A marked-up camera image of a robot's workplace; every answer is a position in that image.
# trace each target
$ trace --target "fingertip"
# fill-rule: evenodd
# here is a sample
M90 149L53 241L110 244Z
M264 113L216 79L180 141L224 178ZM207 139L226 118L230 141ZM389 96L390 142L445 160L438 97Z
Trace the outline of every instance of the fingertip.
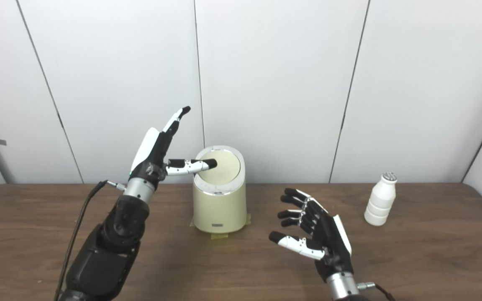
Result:
M275 244L278 244L278 242L286 236L287 236L286 234L283 234L277 231L272 231L271 233L269 233L269 240L274 242Z

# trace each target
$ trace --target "white bottle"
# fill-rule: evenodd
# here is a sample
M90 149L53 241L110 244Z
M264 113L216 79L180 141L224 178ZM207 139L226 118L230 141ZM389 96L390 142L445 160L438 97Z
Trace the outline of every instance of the white bottle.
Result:
M394 173L383 173L380 181L373 187L364 213L364 218L368 223L375 226L386 223L395 200L396 182L397 177Z

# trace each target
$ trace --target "silver cylindrical joint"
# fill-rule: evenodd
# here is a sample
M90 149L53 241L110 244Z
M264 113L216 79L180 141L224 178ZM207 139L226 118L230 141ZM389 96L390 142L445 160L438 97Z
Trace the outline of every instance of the silver cylindrical joint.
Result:
M134 196L148 204L154 192L154 186L149 181L141 178L132 178L128 182L128 187L126 187L123 194L125 196Z
M356 282L350 272L342 272L331 275L327 278L327 286L331 291L333 300L345 298L350 295L359 295Z

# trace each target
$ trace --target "black forearm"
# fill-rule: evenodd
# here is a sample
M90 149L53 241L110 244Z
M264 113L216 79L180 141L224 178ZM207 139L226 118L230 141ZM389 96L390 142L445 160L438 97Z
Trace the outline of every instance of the black forearm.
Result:
M145 202L120 196L75 257L59 300L111 301L118 296L139 251L148 215Z

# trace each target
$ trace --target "small label on wall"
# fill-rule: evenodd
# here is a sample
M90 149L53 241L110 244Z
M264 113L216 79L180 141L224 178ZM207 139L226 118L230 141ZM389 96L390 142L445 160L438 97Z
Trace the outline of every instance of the small label on wall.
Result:
M0 145L6 145L6 140L0 139Z

